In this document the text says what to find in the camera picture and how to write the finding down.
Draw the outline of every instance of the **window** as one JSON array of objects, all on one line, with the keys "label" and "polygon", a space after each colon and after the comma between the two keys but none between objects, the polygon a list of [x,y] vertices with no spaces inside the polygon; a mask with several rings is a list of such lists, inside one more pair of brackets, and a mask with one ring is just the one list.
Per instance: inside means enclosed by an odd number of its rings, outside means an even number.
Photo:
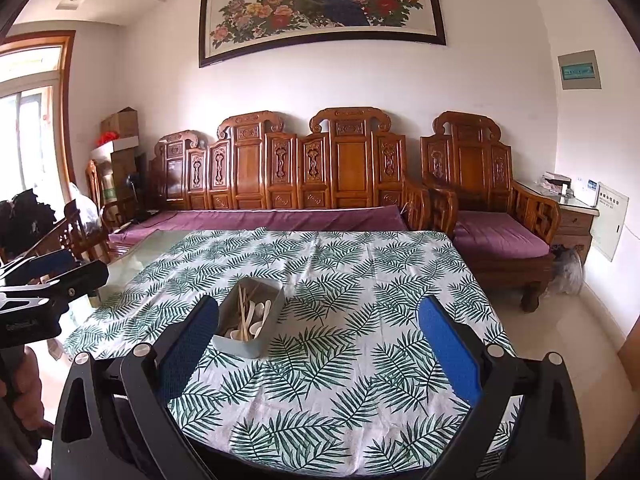
[{"label": "window", "polygon": [[0,200],[32,189],[61,218],[73,179],[65,101],[73,31],[0,44]]}]

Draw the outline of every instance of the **metal screw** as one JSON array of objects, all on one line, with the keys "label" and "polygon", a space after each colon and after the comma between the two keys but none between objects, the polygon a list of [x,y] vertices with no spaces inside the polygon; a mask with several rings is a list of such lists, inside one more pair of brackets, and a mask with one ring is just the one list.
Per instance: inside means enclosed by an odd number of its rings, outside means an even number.
[{"label": "metal screw", "polygon": [[499,358],[504,355],[504,348],[502,348],[500,345],[489,345],[486,348],[486,351],[489,352],[489,355],[491,357],[495,358]]},{"label": "metal screw", "polygon": [[151,345],[149,343],[140,343],[133,349],[133,355],[136,357],[144,357],[151,351]]},{"label": "metal screw", "polygon": [[80,352],[76,356],[76,364],[83,365],[89,360],[89,354],[87,352]]},{"label": "metal screw", "polygon": [[549,361],[551,361],[551,364],[555,364],[556,366],[561,365],[562,364],[562,356],[560,354],[555,353],[555,352],[551,352],[549,354]]}]

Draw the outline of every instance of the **plastic bag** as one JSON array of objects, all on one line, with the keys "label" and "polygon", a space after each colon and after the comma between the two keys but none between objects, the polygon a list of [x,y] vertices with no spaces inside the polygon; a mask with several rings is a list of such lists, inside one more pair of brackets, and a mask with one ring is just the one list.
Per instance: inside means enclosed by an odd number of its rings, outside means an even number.
[{"label": "plastic bag", "polygon": [[100,231],[102,223],[94,201],[80,193],[80,190],[73,182],[69,184],[69,193],[71,194],[71,199],[76,201],[76,207],[80,211],[80,221],[82,222],[82,227],[84,227],[84,232],[89,235]]},{"label": "plastic bag", "polygon": [[580,292],[583,280],[582,262],[575,249],[562,250],[554,262],[554,278],[549,283],[551,293],[564,292],[575,295]]}]

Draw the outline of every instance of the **wooden armrest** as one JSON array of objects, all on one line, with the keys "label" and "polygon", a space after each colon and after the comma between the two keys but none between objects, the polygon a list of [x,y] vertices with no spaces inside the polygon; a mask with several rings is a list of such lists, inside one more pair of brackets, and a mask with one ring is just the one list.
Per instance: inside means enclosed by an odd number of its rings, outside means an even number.
[{"label": "wooden armrest", "polygon": [[119,227],[122,227],[129,220],[131,220],[136,212],[135,199],[132,196],[126,197],[123,200],[116,200],[115,202],[109,202],[100,209],[100,219],[102,225],[107,229],[107,232],[113,233]]},{"label": "wooden armrest", "polygon": [[560,223],[558,202],[512,181],[509,214],[547,245],[551,245]]},{"label": "wooden armrest", "polygon": [[426,231],[431,223],[431,200],[429,191],[412,182],[407,176],[402,178],[402,218],[411,231]]},{"label": "wooden armrest", "polygon": [[431,200],[431,229],[441,231],[453,240],[453,229],[458,221],[456,191],[433,178],[423,178],[422,186],[429,191]]}]

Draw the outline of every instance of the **black picture frame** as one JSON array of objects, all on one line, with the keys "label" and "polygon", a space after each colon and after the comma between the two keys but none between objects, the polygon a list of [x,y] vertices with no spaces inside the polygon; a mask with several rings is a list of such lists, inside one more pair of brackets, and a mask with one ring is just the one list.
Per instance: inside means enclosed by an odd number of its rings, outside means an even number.
[{"label": "black picture frame", "polygon": [[393,32],[388,30],[345,30],[334,32],[316,32],[313,34],[305,34],[300,36],[288,36],[286,38],[274,38],[264,43],[250,44],[241,46],[231,51],[215,54],[206,57],[207,31],[206,31],[206,14],[207,0],[200,0],[200,34],[198,46],[198,59],[200,68],[211,64],[231,59],[237,56],[244,56],[252,52],[260,52],[270,48],[280,46],[288,46],[301,43],[314,43],[316,41],[338,41],[338,40],[396,40],[396,41],[415,41],[419,43],[431,43],[446,45],[446,37],[444,33],[444,22],[442,21],[442,12],[440,10],[439,0],[430,0],[431,9],[433,11],[433,19],[436,34],[420,34],[414,32]]}]

